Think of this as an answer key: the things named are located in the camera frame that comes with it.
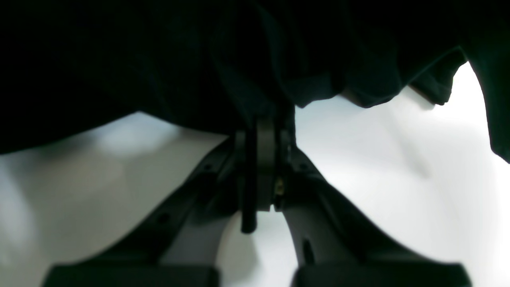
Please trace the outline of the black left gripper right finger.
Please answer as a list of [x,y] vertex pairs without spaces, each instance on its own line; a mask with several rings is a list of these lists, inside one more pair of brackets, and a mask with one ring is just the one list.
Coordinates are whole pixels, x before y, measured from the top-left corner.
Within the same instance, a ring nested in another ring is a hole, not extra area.
[[255,210],[280,211],[298,270],[294,287],[469,287],[459,263],[428,259],[391,238],[329,184],[273,119],[255,125]]

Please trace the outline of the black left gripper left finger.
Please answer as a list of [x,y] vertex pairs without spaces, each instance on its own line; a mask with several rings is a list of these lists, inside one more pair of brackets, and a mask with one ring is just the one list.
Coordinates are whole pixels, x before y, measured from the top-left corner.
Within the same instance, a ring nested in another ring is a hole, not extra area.
[[238,131],[126,237],[97,256],[51,269],[46,287],[218,287],[222,234],[241,212],[255,231],[255,136]]

